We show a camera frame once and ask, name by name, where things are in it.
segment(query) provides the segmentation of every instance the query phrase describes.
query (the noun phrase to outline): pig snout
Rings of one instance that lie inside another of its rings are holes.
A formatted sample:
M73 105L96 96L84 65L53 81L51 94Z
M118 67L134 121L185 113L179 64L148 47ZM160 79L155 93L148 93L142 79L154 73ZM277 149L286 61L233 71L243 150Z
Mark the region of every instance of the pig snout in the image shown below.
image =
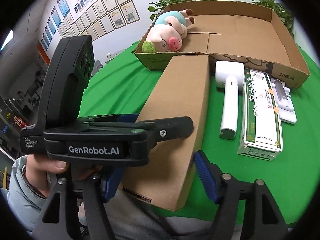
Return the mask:
M176 37L169 38L168 46L172 51L177 51L178 49L180 49L179 40Z

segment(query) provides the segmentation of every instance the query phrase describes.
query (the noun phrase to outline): cardboard box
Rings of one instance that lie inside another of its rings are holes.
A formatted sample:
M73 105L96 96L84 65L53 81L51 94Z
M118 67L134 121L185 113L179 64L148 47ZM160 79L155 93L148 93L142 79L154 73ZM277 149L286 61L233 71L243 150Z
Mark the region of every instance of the cardboard box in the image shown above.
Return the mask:
M141 47L153 24L134 53L150 70L165 69L176 55L210 55L217 60L243 62L271 74L290 88L300 87L310 76L297 45L275 12L263 6L234 1L189 1L171 4L164 12L190 8L195 23L188 27L180 51L142 53Z
M127 168L120 188L136 198L171 211L187 200L195 174L193 153L201 149L209 97L207 55L173 57L137 119L189 116L194 130L188 138L157 143L149 163Z
M237 153L271 161L282 152L278 105L268 74L244 70L243 116Z

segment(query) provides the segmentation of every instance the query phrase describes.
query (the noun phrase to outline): plush toy head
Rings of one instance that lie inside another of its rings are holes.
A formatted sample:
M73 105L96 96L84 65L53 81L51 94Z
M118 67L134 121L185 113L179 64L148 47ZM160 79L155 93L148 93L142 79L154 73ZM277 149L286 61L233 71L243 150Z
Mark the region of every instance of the plush toy head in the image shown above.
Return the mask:
M164 24L152 27L142 45L143 53L177 51L181 49L182 38L177 30Z

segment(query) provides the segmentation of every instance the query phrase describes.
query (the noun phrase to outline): ceiling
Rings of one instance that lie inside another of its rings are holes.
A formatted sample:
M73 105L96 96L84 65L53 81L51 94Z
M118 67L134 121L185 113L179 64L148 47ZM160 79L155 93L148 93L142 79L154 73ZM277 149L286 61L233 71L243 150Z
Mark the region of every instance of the ceiling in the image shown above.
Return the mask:
M13 39L1 50L0 96L9 98L9 89L19 75L37 60L39 25L48 0L36 0L13 28Z

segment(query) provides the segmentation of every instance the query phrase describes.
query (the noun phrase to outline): screw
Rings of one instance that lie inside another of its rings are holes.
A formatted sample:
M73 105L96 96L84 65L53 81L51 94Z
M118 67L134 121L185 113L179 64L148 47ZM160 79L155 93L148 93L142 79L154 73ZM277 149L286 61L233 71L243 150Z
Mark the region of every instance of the screw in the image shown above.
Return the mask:
M100 177L100 174L97 173L97 172L95 172L95 173L93 173L93 174L91 175L91 178L93 178L93 179L97 179L97 178L99 178L99 177Z
M229 173L223 173L223 174L222 174L222 177L223 177L223 179L225 179L225 180L229 180L229 179L232 178Z
M66 178L60 178L60 179L58 180L58 183L59 183L60 185L62 185L62 184L64 184L66 181L67 181Z
M131 132L133 133L139 133L139 132L143 132L144 130L143 129L133 129L131 130Z
M164 137L164 136L166 136L166 135L167 135L166 130L161 130L161 131L160 131L160 136L161 136L161 137Z
M259 186L264 185L264 181L263 181L262 179L257 179L257 180L256 180L256 183L257 183Z

